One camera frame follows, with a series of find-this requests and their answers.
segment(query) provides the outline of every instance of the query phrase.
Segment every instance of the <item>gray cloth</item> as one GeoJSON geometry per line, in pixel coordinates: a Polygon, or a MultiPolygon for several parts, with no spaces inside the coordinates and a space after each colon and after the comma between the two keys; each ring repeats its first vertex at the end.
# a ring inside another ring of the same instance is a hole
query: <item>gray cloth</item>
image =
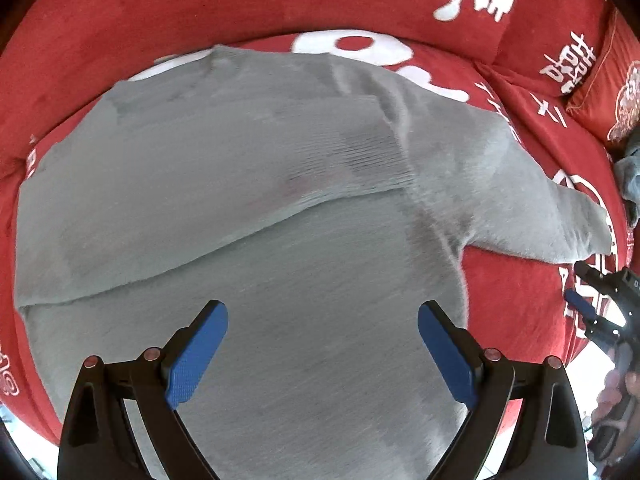
{"type": "Polygon", "coordinates": [[[466,325],[469,243],[560,263],[611,238],[497,114],[352,60],[217,47],[116,85],[44,158],[16,300],[60,416],[86,355],[130,359],[216,298],[229,331],[179,411],[222,478],[423,479],[465,411],[417,309],[466,325]]]}
{"type": "Polygon", "coordinates": [[[613,174],[625,201],[626,221],[635,228],[640,216],[640,124],[629,135],[625,156],[613,165],[613,174]]]}

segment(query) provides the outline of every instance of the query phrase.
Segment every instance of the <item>blue-gray garment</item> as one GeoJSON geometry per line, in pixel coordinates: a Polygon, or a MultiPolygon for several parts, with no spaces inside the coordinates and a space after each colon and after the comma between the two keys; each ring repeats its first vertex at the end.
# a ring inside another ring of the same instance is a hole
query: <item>blue-gray garment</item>
{"type": "Polygon", "coordinates": [[[467,244],[565,263],[611,238],[495,113],[353,60],[217,47],[117,84],[47,154],[15,299],[60,416],[85,356],[131,359],[215,298],[229,331],[179,411],[221,478],[423,480],[465,410],[417,310],[466,326],[467,244]]]}
{"type": "Polygon", "coordinates": [[[635,228],[640,216],[640,124],[629,135],[625,156],[613,165],[613,173],[625,201],[626,221],[635,228]]]}

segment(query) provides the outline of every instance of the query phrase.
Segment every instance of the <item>finger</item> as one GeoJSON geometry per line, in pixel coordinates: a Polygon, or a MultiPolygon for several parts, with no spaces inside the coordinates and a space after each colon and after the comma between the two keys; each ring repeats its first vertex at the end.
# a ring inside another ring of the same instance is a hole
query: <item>finger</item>
{"type": "Polygon", "coordinates": [[[602,390],[596,399],[598,404],[617,404],[622,400],[622,394],[613,388],[602,390]]]}
{"type": "Polygon", "coordinates": [[[595,424],[599,420],[605,418],[607,415],[609,415],[609,412],[612,408],[613,404],[609,404],[608,402],[598,404],[598,407],[593,410],[593,413],[591,413],[591,423],[595,424]]]}
{"type": "Polygon", "coordinates": [[[620,372],[617,370],[610,371],[604,377],[605,388],[617,388],[619,384],[620,384],[620,372]]]}
{"type": "Polygon", "coordinates": [[[629,394],[640,399],[640,376],[635,373],[628,373],[625,377],[625,383],[629,394]]]}

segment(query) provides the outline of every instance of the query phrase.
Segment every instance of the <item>human hand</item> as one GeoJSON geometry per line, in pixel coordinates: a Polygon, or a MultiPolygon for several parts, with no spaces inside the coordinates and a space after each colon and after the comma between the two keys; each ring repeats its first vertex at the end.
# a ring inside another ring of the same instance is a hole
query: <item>human hand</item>
{"type": "MultiPolygon", "coordinates": [[[[620,392],[620,372],[610,371],[605,377],[604,389],[598,395],[598,407],[591,413],[591,423],[596,424],[599,420],[609,415],[613,407],[622,400],[620,392]]],[[[611,453],[610,459],[615,460],[623,456],[640,436],[640,374],[628,373],[625,376],[626,390],[629,395],[638,399],[625,431],[623,431],[616,442],[616,446],[611,453]]]]}

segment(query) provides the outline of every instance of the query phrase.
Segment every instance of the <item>blue rubber tip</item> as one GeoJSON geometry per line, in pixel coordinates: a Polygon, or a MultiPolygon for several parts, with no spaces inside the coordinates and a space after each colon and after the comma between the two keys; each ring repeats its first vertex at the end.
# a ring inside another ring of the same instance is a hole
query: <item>blue rubber tip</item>
{"type": "Polygon", "coordinates": [[[564,299],[575,310],[580,312],[585,320],[592,321],[598,317],[598,313],[596,312],[596,309],[593,307],[593,305],[585,300],[574,289],[568,288],[564,292],[564,299]]]}
{"type": "Polygon", "coordinates": [[[169,372],[164,396],[172,410],[175,411],[178,404],[191,399],[224,339],[228,326],[226,306],[219,303],[191,338],[169,372]]]}
{"type": "Polygon", "coordinates": [[[418,310],[418,332],[453,398],[472,410],[478,402],[473,370],[426,304],[418,310]]]}

